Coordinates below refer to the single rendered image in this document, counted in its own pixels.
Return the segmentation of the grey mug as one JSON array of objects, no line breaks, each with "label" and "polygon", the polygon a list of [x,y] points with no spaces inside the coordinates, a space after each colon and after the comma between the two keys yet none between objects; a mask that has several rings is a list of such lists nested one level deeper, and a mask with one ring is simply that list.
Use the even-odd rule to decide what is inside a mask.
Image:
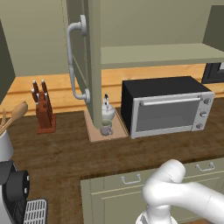
[{"label": "grey mug", "polygon": [[112,121],[109,119],[102,120],[102,127],[100,128],[100,132],[103,136],[112,135],[114,133],[112,129]]}]

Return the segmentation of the light wooden tray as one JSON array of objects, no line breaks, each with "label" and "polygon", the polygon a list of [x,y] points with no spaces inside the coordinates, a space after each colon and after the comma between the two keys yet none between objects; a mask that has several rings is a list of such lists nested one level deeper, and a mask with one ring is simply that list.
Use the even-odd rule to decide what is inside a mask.
[{"label": "light wooden tray", "polygon": [[91,142],[100,142],[114,140],[118,138],[125,138],[129,135],[117,112],[115,112],[115,117],[112,120],[113,134],[108,136],[103,136],[101,132],[93,125],[90,114],[87,110],[84,111],[84,117],[87,125],[87,133]]}]

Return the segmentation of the olive green cabinet door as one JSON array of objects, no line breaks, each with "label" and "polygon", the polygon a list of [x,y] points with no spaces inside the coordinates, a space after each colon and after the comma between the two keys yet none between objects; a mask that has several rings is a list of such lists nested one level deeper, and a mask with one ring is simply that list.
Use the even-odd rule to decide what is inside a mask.
[{"label": "olive green cabinet door", "polygon": [[66,0],[68,25],[87,21],[87,35],[80,30],[70,34],[75,75],[75,93],[90,91],[90,103],[86,104],[94,126],[102,126],[102,69],[101,69],[101,18],[100,0]]},{"label": "olive green cabinet door", "polygon": [[213,5],[203,43],[224,52],[224,5]]}]

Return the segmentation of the olive green base cabinet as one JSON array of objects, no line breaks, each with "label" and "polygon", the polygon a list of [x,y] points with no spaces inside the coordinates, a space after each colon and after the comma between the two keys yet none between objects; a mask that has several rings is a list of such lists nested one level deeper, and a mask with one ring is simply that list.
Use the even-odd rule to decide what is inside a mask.
[{"label": "olive green base cabinet", "polygon": [[[105,190],[103,178],[84,179],[80,182],[84,224],[136,224],[145,210],[143,185]],[[224,171],[185,178],[185,183],[198,182],[224,194]]]}]

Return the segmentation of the dark olive tall cabinet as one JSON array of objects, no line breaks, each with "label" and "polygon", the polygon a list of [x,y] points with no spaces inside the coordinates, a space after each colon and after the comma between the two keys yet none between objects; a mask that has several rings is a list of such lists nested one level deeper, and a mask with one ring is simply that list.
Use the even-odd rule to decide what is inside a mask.
[{"label": "dark olive tall cabinet", "polygon": [[11,61],[11,55],[4,35],[4,28],[0,20],[0,104],[4,100],[16,75]]}]

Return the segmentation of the black and silver toaster oven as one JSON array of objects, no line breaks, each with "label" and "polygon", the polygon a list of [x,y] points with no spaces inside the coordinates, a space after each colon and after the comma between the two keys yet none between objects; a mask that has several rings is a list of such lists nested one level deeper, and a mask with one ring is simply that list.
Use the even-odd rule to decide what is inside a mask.
[{"label": "black and silver toaster oven", "polygon": [[[173,104],[140,106],[140,101],[154,102],[201,98]],[[205,128],[215,93],[191,76],[143,80],[125,80],[122,83],[121,115],[131,137],[147,137]],[[204,100],[210,98],[206,105]]]}]

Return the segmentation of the brown wooden knife block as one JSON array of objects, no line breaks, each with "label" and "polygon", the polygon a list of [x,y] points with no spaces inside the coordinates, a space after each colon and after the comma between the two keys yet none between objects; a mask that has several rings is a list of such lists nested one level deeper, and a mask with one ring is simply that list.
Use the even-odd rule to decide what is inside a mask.
[{"label": "brown wooden knife block", "polygon": [[42,90],[39,90],[37,82],[32,82],[32,98],[36,103],[36,116],[38,118],[38,134],[53,133],[56,130],[56,115],[50,102],[47,86],[44,80],[41,81]]}]

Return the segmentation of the olive green drawer front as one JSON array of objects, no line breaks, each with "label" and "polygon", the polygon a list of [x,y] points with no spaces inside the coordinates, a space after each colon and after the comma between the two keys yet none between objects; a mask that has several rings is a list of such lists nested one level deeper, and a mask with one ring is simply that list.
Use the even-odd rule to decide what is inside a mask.
[{"label": "olive green drawer front", "polygon": [[209,159],[185,164],[186,179],[217,172],[224,172],[224,158]]},{"label": "olive green drawer front", "polygon": [[[119,188],[124,188],[124,187],[129,187],[129,186],[139,186],[143,185],[147,178],[153,174],[155,169],[150,169],[150,170],[143,170],[143,171],[134,171],[134,172],[129,172],[129,173],[122,173],[122,174],[116,174],[112,176],[107,176],[103,178],[103,188],[105,190],[111,190],[111,189],[119,189]],[[134,185],[125,185],[121,181],[121,176],[128,176],[131,177],[133,175],[136,175],[140,173],[141,174],[141,182],[138,184]]]}]

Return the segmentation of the wooden spoon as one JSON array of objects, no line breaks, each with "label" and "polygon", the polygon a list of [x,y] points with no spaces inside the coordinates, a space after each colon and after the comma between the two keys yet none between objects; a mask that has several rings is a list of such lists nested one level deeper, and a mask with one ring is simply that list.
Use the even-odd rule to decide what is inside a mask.
[{"label": "wooden spoon", "polygon": [[11,118],[7,121],[7,123],[0,129],[0,136],[7,130],[7,128],[16,120],[23,117],[28,110],[28,104],[23,101],[18,104],[11,113]]}]

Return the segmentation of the black framed window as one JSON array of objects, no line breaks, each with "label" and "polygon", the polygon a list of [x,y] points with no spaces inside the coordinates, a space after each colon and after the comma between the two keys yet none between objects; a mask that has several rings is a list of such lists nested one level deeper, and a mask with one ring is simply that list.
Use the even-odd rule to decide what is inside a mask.
[{"label": "black framed window", "polygon": [[224,82],[224,62],[207,63],[201,82],[203,84]]}]

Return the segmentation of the wooden spatula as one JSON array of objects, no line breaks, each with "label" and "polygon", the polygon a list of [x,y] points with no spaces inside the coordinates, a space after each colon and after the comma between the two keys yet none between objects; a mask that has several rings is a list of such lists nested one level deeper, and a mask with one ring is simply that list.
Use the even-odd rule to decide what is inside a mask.
[{"label": "wooden spatula", "polygon": [[5,109],[3,109],[3,118],[1,121],[0,129],[4,126],[5,120],[6,120],[6,111],[5,111]]}]

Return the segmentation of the white utensil pot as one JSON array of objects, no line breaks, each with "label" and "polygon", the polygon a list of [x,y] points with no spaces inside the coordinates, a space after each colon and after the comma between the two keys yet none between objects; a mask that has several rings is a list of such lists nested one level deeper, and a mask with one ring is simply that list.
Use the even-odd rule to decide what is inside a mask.
[{"label": "white utensil pot", "polygon": [[7,131],[0,136],[0,162],[8,161],[14,153],[13,146]]}]

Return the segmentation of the black and silver coffee machine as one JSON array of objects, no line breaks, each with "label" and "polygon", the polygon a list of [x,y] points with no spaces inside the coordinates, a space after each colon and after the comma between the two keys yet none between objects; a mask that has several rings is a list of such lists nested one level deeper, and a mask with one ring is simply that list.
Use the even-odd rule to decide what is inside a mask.
[{"label": "black and silver coffee machine", "polygon": [[28,200],[30,176],[0,162],[0,224],[47,224],[47,199]]}]

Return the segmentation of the olive green wall cabinet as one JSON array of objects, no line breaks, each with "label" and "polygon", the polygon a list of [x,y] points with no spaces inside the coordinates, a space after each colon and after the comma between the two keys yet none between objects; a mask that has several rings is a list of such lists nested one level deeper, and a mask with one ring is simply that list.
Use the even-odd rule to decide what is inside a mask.
[{"label": "olive green wall cabinet", "polygon": [[101,49],[102,69],[222,61],[224,61],[224,50],[205,44],[111,46]]}]

